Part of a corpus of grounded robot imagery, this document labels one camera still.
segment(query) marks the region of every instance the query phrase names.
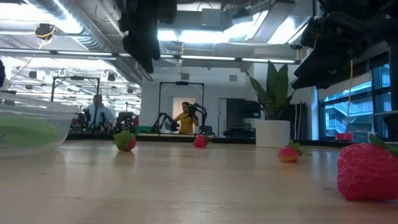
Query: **red strawberry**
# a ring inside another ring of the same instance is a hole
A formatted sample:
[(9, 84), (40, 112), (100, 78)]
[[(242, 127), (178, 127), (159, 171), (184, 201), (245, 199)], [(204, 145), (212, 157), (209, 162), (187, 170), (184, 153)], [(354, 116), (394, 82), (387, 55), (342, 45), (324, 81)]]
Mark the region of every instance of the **red strawberry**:
[(337, 162), (337, 186), (347, 200), (398, 199), (398, 148), (369, 135), (371, 143), (345, 147)]
[(278, 158), (281, 162), (296, 162), (303, 152), (299, 149), (300, 143), (294, 143), (290, 140), (289, 145), (283, 147), (278, 152)]
[(131, 140), (130, 141), (130, 144), (129, 144), (129, 149), (130, 149), (130, 151), (132, 150), (132, 149), (134, 149), (134, 147), (137, 145), (137, 138), (134, 138), (133, 140)]
[(193, 142), (193, 146), (195, 147), (206, 147), (208, 144), (208, 138), (204, 134), (199, 134), (195, 141)]

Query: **clear plastic bowl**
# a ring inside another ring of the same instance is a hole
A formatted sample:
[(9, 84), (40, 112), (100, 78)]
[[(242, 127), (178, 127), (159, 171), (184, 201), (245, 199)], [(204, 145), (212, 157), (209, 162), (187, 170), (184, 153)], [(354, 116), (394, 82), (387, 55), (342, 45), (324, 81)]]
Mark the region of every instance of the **clear plastic bowl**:
[(0, 92), (0, 157), (52, 151), (67, 138), (75, 108)]

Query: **potted plant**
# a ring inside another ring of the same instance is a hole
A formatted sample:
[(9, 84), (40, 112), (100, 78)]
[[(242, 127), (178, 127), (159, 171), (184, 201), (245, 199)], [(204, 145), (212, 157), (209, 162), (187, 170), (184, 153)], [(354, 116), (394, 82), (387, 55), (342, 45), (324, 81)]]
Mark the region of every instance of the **potted plant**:
[(289, 105), (294, 90), (287, 74), (287, 65), (279, 71), (268, 61), (266, 89), (253, 77), (249, 77), (258, 102), (264, 108), (265, 120), (256, 123), (256, 145), (259, 147), (284, 147), (290, 140), (290, 122), (281, 121), (283, 110)]

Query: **green object in bowl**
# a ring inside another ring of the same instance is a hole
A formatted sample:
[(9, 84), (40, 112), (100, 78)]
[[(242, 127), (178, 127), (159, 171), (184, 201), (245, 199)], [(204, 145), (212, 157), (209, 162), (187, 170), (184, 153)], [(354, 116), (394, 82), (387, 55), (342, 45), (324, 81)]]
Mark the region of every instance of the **green object in bowl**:
[(0, 144), (12, 147), (38, 147), (57, 142), (58, 130), (39, 118), (0, 118)]

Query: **woman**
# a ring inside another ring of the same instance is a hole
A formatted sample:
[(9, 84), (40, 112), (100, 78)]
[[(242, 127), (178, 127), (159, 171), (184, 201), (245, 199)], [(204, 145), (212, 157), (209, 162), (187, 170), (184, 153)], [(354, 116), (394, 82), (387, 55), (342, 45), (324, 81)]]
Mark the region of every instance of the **woman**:
[(188, 102), (183, 102), (182, 103), (182, 111), (180, 115), (178, 115), (174, 121), (180, 121), (181, 122), (181, 127), (180, 127), (180, 134), (193, 134), (193, 124), (195, 126), (198, 126), (198, 116), (189, 116), (189, 103)]

